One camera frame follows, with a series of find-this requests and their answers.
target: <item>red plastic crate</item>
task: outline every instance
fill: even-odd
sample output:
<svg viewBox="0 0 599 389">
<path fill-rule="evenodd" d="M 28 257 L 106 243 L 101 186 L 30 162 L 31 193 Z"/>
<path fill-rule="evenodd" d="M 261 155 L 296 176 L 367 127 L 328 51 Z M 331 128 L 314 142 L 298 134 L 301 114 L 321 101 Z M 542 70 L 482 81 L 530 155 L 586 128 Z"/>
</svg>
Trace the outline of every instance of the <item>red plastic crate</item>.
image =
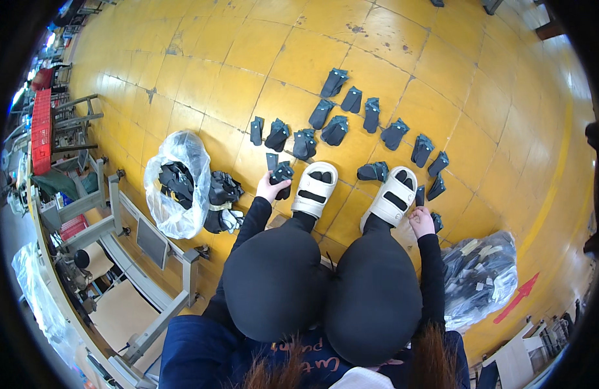
<svg viewBox="0 0 599 389">
<path fill-rule="evenodd" d="M 51 169 L 51 89 L 35 95 L 31 117 L 31 161 L 34 174 L 45 174 Z"/>
<path fill-rule="evenodd" d="M 87 226 L 88 223 L 85 221 L 85 217 L 83 215 L 78 215 L 77 217 L 62 224 L 62 228 L 60 229 L 60 236 L 62 237 L 62 240 L 65 242 L 68 239 L 74 237 L 79 232 L 83 231 Z"/>
</svg>

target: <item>woman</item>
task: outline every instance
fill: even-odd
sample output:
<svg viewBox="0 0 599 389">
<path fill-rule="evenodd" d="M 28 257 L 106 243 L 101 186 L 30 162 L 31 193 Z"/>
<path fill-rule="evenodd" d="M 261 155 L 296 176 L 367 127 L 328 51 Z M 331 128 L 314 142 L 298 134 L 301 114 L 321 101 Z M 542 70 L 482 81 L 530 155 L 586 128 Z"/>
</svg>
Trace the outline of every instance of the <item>woman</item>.
<svg viewBox="0 0 599 389">
<path fill-rule="evenodd" d="M 320 264 L 311 231 L 338 173 L 315 162 L 303 173 L 281 227 L 264 231 L 284 181 L 258 183 L 216 295 L 202 316 L 171 320 L 161 388 L 469 388 L 461 336 L 444 333 L 444 276 L 433 221 L 417 207 L 420 287 L 389 230 L 414 200 L 416 176 L 390 171 L 360 222 L 362 237 L 335 272 Z M 412 348 L 407 345 L 412 341 Z"/>
</svg>

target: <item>yellow floor line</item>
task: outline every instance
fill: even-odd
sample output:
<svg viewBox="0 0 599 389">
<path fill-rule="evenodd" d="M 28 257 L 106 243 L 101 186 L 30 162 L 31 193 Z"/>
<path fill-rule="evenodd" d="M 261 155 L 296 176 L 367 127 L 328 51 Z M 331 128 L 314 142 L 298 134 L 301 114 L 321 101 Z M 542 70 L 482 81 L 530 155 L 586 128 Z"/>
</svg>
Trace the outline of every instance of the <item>yellow floor line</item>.
<svg viewBox="0 0 599 389">
<path fill-rule="evenodd" d="M 544 199 L 544 203 L 542 204 L 542 208 L 537 214 L 537 218 L 531 227 L 529 234 L 524 238 L 524 242 L 520 246 L 520 252 L 518 256 L 520 258 L 524 257 L 524 254 L 529 251 L 530 245 L 533 243 L 540 229 L 544 225 L 546 221 L 546 217 L 550 212 L 550 207 L 552 203 L 555 201 L 555 196 L 557 194 L 559 183 L 561 180 L 561 176 L 563 175 L 563 171 L 565 170 L 565 165 L 568 159 L 568 149 L 569 149 L 569 140 L 571 138 L 571 130 L 572 130 L 572 116 L 573 116 L 573 99 L 571 94 L 569 94 L 568 103 L 565 109 L 565 120 L 563 123 L 563 139 L 561 140 L 561 151 L 559 152 L 559 160 L 557 162 L 557 168 L 555 169 L 555 173 L 552 176 L 552 182 L 550 183 L 550 188 L 548 193 L 546 194 L 546 198 Z"/>
</svg>

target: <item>floor stain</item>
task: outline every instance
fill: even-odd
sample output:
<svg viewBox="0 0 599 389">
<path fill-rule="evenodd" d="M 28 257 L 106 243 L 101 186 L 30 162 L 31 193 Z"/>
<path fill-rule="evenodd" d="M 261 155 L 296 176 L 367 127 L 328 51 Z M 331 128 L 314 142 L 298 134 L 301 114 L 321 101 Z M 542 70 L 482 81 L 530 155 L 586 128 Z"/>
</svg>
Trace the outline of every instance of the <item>floor stain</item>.
<svg viewBox="0 0 599 389">
<path fill-rule="evenodd" d="M 148 104 L 152 104 L 152 98 L 156 92 L 157 87 L 154 87 L 152 90 L 146 89 L 146 93 L 148 93 Z"/>
</svg>

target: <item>yellow floor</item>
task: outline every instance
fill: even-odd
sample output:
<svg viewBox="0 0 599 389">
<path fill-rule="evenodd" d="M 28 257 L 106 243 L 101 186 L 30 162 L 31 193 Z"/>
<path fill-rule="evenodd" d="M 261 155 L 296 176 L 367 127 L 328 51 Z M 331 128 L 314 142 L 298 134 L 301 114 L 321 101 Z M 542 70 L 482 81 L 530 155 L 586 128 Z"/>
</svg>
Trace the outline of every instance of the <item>yellow floor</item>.
<svg viewBox="0 0 599 389">
<path fill-rule="evenodd" d="M 505 1 L 495 16 L 477 0 L 439 9 L 429 0 L 124 0 L 83 29 L 70 89 L 73 97 L 100 95 L 94 105 L 104 118 L 93 123 L 92 141 L 110 169 L 126 171 L 121 188 L 141 210 L 148 211 L 146 162 L 169 133 L 186 128 L 202 138 L 212 170 L 242 183 L 237 207 L 246 210 L 271 151 L 249 142 L 249 121 L 263 117 L 264 135 L 276 118 L 292 131 L 307 128 L 328 71 L 348 70 L 335 102 L 355 85 L 364 98 L 380 98 L 382 127 L 400 117 L 411 131 L 389 151 L 379 131 L 362 129 L 364 110 L 333 109 L 331 116 L 349 117 L 350 130 L 339 147 L 317 146 L 314 160 L 333 163 L 340 181 L 314 235 L 334 260 L 360 235 L 360 216 L 378 189 L 356 179 L 367 162 L 413 167 L 419 184 L 431 185 L 410 161 L 416 136 L 431 138 L 431 158 L 445 150 L 451 160 L 446 192 L 427 203 L 442 215 L 441 244 L 506 229 L 516 238 L 520 284 L 540 273 L 505 320 L 494 324 L 495 312 L 466 332 L 474 363 L 526 315 L 565 312 L 591 275 L 581 247 L 593 207 L 594 153 L 584 138 L 593 112 L 567 39 L 542 43 L 532 31 L 547 21 L 543 6 L 525 0 Z M 292 149 L 290 137 L 280 157 L 299 178 L 307 164 Z M 290 215 L 291 201 L 275 204 L 274 215 Z M 211 245 L 200 274 L 207 299 L 234 238 L 203 231 L 178 242 Z M 180 287 L 176 266 L 156 273 L 166 289 Z"/>
</svg>

